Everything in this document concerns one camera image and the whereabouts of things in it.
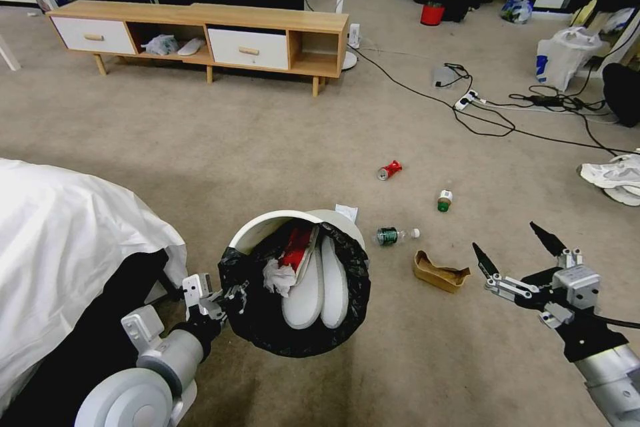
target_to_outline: cardboard piece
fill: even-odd
[[[413,258],[413,274],[420,280],[454,294],[465,283],[465,278],[471,275],[471,270],[436,266],[431,263],[424,250],[418,250]]]

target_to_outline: small bottle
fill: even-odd
[[[395,227],[382,227],[373,236],[373,241],[379,246],[387,246],[404,242],[407,237],[418,238],[420,231],[416,228],[398,230]]]
[[[442,212],[449,210],[452,201],[453,193],[451,193],[451,190],[444,189],[438,197],[438,210]]]

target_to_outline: black garbage bag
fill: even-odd
[[[360,244],[335,226],[323,222],[319,235],[333,239],[335,254],[345,267],[349,307],[338,328],[325,327],[320,318],[303,330],[287,325],[282,315],[282,296],[263,285],[262,269],[271,258],[284,250],[291,230],[305,220],[291,220],[254,247],[249,255],[227,248],[218,264],[222,288],[249,281],[247,305],[242,314],[229,312],[229,323],[240,337],[256,347],[285,357],[310,357],[323,354],[342,344],[364,322],[371,282],[369,258]]]

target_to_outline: plastic bag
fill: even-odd
[[[173,35],[158,35],[142,46],[147,53],[154,55],[168,55],[177,52],[179,48]]]
[[[538,42],[535,76],[540,83],[565,91],[569,80],[602,47],[598,34],[588,35],[584,27],[570,27],[550,40]]]
[[[335,254],[345,267],[349,308],[338,328],[325,327],[320,318],[303,330],[289,327],[282,316],[282,296],[263,286],[262,269],[270,258],[280,255],[289,241],[289,234],[297,222],[291,220],[266,237],[249,255],[227,248],[218,270],[224,290],[249,280],[247,305],[242,314],[229,312],[229,323],[240,337],[256,347],[285,357],[309,357],[323,354],[342,344],[364,322],[371,282],[369,258],[358,244],[335,226],[323,222],[320,234],[333,239]]]
[[[500,17],[511,23],[526,23],[533,12],[533,5],[529,0],[507,0],[500,10]]]

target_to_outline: white trash can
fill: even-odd
[[[336,328],[320,319],[308,328],[294,330],[282,313],[282,297],[264,287],[263,268],[277,258],[289,239],[287,224],[309,222],[333,241],[335,257],[342,263],[348,291],[347,313]],[[247,222],[234,236],[218,263],[222,288],[249,282],[242,314],[229,312],[229,323],[240,337],[271,353],[308,357],[328,352],[347,340],[364,322],[369,302],[369,259],[358,227],[333,210],[277,210]]]
[[[540,83],[565,91],[575,72],[600,47],[598,34],[589,35],[584,27],[560,30],[550,40],[538,42],[535,76]]]

